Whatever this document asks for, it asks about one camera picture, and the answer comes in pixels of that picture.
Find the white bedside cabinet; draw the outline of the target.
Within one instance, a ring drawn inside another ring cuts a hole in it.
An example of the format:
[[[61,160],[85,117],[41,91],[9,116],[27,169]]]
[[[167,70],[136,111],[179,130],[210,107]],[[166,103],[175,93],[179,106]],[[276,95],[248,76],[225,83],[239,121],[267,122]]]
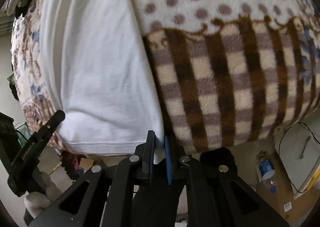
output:
[[[319,171],[319,124],[302,121],[291,127],[279,127],[274,148],[290,180],[294,198],[303,193]]]

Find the floral fleece bed blanket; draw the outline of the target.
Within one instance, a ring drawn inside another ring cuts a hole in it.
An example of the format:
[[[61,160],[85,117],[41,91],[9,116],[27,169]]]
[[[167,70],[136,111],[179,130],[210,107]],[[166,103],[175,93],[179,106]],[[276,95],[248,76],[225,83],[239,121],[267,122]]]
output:
[[[31,132],[59,109],[41,69],[44,0],[15,7],[11,62]],[[164,140],[189,152],[271,136],[319,109],[319,11],[312,0],[131,0]]]

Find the cardboard box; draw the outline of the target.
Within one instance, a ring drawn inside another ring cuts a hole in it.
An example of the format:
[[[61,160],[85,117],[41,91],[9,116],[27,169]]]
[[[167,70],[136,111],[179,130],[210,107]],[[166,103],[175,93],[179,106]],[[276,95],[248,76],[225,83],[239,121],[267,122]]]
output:
[[[273,207],[290,226],[299,226],[316,205],[319,190],[312,188],[298,198],[294,198],[292,186],[278,154],[272,153],[269,157],[276,169],[277,191],[271,193],[261,182],[257,184],[257,194]]]

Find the white t-shirt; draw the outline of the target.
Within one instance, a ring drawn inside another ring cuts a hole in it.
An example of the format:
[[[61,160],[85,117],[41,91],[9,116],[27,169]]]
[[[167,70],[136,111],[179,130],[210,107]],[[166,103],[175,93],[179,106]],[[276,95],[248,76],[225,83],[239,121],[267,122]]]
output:
[[[165,156],[164,129],[148,57],[131,0],[44,0],[41,69],[57,130],[80,154],[132,154],[156,134],[155,163]]]

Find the teal plastic crate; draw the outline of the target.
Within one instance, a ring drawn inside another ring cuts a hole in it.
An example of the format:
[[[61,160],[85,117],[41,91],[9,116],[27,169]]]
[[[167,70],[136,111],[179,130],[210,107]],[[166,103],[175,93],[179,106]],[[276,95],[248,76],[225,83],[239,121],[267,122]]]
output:
[[[18,142],[20,143],[20,146],[25,146],[28,139],[31,137],[31,133],[29,131],[27,122],[19,122],[17,125],[15,125],[15,130],[18,136]]]

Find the plastic water bottle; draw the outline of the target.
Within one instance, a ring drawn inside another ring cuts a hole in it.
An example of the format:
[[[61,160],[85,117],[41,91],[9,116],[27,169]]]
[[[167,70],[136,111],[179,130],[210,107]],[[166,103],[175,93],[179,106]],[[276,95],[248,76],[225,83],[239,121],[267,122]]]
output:
[[[263,184],[270,191],[270,193],[276,193],[276,170],[270,159],[264,158],[259,165],[259,171],[263,180]]]

